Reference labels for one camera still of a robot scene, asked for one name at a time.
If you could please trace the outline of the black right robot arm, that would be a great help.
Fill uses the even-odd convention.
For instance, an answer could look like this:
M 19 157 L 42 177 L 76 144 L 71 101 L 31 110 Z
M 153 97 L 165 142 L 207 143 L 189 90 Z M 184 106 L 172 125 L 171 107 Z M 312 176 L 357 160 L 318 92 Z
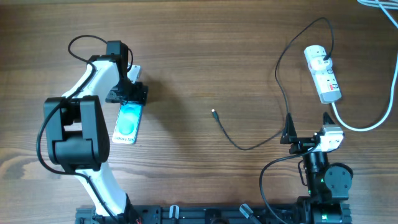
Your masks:
M 291 114 L 287 114 L 281 144 L 289 144 L 289 154 L 302 158 L 299 164 L 302 184 L 308 188 L 308 197 L 299 197 L 293 206 L 289 223 L 352 222 L 349 199 L 353 170 L 342 163 L 331 164 L 328 153 L 337 150 L 345 134 L 328 113 L 323 114 L 323 126 L 312 137 L 297 136 Z

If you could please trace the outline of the blue screen smartphone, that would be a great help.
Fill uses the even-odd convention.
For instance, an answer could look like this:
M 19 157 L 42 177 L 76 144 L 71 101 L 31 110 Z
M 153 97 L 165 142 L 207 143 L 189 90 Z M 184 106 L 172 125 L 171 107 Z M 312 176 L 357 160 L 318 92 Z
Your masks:
M 134 144 L 137 139 L 142 115 L 142 105 L 121 105 L 112 141 L 119 144 Z

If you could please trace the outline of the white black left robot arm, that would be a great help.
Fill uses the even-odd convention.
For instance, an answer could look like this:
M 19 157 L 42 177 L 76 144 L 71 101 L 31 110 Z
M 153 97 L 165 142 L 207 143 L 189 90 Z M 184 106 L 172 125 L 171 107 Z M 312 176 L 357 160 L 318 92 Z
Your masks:
M 126 44 L 107 41 L 105 54 L 86 60 L 86 72 L 74 87 L 44 103 L 36 145 L 39 162 L 54 171 L 41 154 L 45 136 L 49 159 L 62 167 L 59 174 L 75 176 L 95 203 L 89 211 L 77 210 L 77 223 L 137 223 L 140 219 L 108 164 L 110 142 L 102 110 L 104 103 L 119 103 L 123 108 L 146 105 L 149 88 L 139 82 L 141 68 L 132 62 L 132 50 Z

